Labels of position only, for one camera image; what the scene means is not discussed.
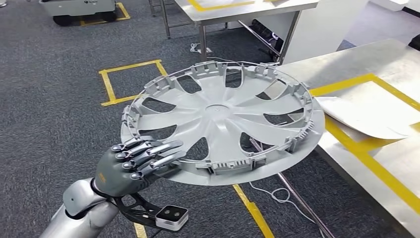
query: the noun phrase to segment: table leg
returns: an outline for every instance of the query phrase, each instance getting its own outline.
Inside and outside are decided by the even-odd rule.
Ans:
[[[152,13],[152,16],[156,16],[155,7],[153,6],[153,0],[149,0],[150,5],[150,12]]]
[[[289,45],[292,40],[293,33],[295,33],[296,25],[298,23],[300,16],[301,16],[301,11],[296,11],[295,15],[293,16],[292,24],[290,25],[286,40],[284,41],[283,47],[281,48],[280,57],[278,58],[278,62],[280,64],[283,64],[284,58],[286,57],[287,50],[289,49]]]
[[[206,45],[206,27],[200,25],[199,26],[199,34],[200,34],[200,60],[205,62],[207,61],[207,45]]]
[[[166,15],[165,0],[160,0],[160,7],[162,8],[162,17],[163,17],[163,23],[165,24],[166,37],[170,39],[170,31],[169,31],[169,25],[168,25],[168,17]]]

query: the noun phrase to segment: metal bar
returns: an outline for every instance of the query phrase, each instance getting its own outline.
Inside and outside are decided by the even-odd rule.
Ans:
[[[165,1],[160,0],[160,6],[162,8],[162,17],[163,17],[163,23],[165,24],[165,31],[166,31],[166,37],[170,39],[170,31],[169,31],[169,25],[168,25],[168,17],[166,15],[166,6]]]
[[[200,36],[200,59],[202,62],[207,61],[207,46],[206,46],[206,27],[203,25],[198,26]]]
[[[186,26],[186,25],[191,25],[190,22],[183,22],[183,23],[178,23],[178,24],[173,24],[173,25],[168,25],[169,28],[172,27],[177,27],[177,26]]]
[[[149,5],[150,5],[150,12],[152,13],[152,16],[156,16],[156,12],[154,8],[155,5],[153,4],[153,0],[149,0]]]
[[[253,34],[259,41],[261,41],[265,46],[267,46],[271,51],[273,51],[276,55],[281,57],[280,52],[278,52],[270,43],[268,43],[263,37],[253,31],[249,26],[244,24],[242,21],[238,21],[245,29],[247,29],[251,34]]]
[[[255,139],[250,138],[249,141],[254,145],[254,147],[258,151],[263,151],[262,147],[258,145],[258,143],[255,141]],[[312,208],[303,200],[303,198],[300,196],[300,194],[296,191],[296,189],[290,184],[290,182],[287,180],[287,178],[282,173],[277,173],[277,175],[280,177],[282,182],[286,185],[287,189],[292,193],[292,195],[298,200],[298,202],[305,208],[305,210],[310,214],[310,216],[313,218],[315,223],[318,225],[318,227],[321,229],[322,233],[328,237],[328,238],[335,238],[335,236],[329,231],[327,226],[321,221],[321,219],[316,215],[316,213],[312,210]]]
[[[301,16],[301,11],[296,11],[293,16],[292,23],[290,24],[289,32],[287,33],[286,40],[283,43],[281,48],[281,55],[278,61],[280,65],[283,64],[284,58],[286,57],[287,50],[289,49],[290,42],[292,41],[293,34],[295,33],[296,25],[298,23],[299,17]]]
[[[165,2],[165,5],[172,5],[174,4],[173,2]],[[152,6],[160,6],[160,3],[153,3]]]

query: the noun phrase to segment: hubcap center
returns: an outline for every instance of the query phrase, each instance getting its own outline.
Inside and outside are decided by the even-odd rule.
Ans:
[[[214,104],[206,107],[206,115],[213,120],[221,120],[230,115],[230,109],[225,105]]]

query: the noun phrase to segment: black wheel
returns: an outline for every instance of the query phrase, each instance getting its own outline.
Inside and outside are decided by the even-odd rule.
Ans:
[[[65,15],[65,16],[53,16],[52,19],[54,20],[54,22],[57,25],[60,25],[60,26],[68,26],[72,22],[71,16],[69,16],[69,15]]]
[[[114,11],[101,12],[101,17],[104,21],[112,22],[117,19],[117,13]]]

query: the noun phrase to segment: white robot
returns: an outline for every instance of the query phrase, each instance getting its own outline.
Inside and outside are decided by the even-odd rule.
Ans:
[[[73,16],[85,16],[100,13],[104,21],[112,22],[117,19],[115,0],[39,0],[60,26],[71,24]]]

